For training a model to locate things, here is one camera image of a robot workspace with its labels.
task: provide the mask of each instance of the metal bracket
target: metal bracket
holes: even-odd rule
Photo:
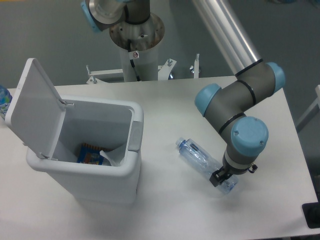
[[[170,75],[172,75],[172,69],[176,65],[177,61],[169,58],[164,65],[158,66],[158,80],[168,80]],[[111,79],[123,78],[124,72],[122,69],[112,69],[112,70],[102,70],[102,71],[90,71],[89,66],[86,65],[86,70],[89,76],[87,84],[107,84],[108,82],[102,81],[101,79],[110,80]]]
[[[296,132],[299,133],[314,116],[317,115],[320,109],[320,100],[316,98],[313,103],[306,109],[306,111],[302,114],[302,116],[298,119],[296,124]]]
[[[169,58],[158,71],[158,81],[165,81],[170,78],[170,74],[177,61]]]
[[[194,79],[198,79],[199,78],[199,72],[200,72],[200,69],[199,69],[199,56],[200,56],[200,54],[197,53],[196,54],[196,58],[194,60],[194,75],[193,75]]]

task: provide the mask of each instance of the gray floor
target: gray floor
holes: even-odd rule
[[[86,65],[92,71],[121,68],[109,33],[91,31],[80,2],[0,2],[0,84],[16,87],[27,58],[38,58],[54,85],[84,84]],[[296,122],[316,98],[320,84],[320,9],[308,0],[230,3],[263,59],[283,67],[284,91]],[[177,60],[176,78],[191,77],[188,69],[196,53],[201,77],[232,74],[190,0],[151,0],[151,10],[166,30],[159,63]],[[299,134],[311,175],[320,174],[319,122],[320,114]]]

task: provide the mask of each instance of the blue bottle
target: blue bottle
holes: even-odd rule
[[[192,139],[185,140],[180,137],[176,143],[179,147],[179,153],[185,157],[187,162],[202,174],[208,181],[215,171],[219,170],[221,164],[210,156],[202,147]],[[222,193],[228,194],[238,183],[238,178],[232,175],[229,179],[223,181],[216,188]]]
[[[8,89],[0,85],[0,116],[5,119],[12,96]]]

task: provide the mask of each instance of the trash bin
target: trash bin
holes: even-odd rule
[[[27,60],[5,117],[28,146],[26,161],[76,198],[132,203],[141,165],[144,112],[132,101],[60,96],[35,58]],[[119,166],[77,163],[81,145],[122,147]]]

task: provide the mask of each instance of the open lid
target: open lid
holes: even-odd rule
[[[66,115],[65,104],[39,61],[26,61],[5,116],[6,125],[41,159],[50,159]]]

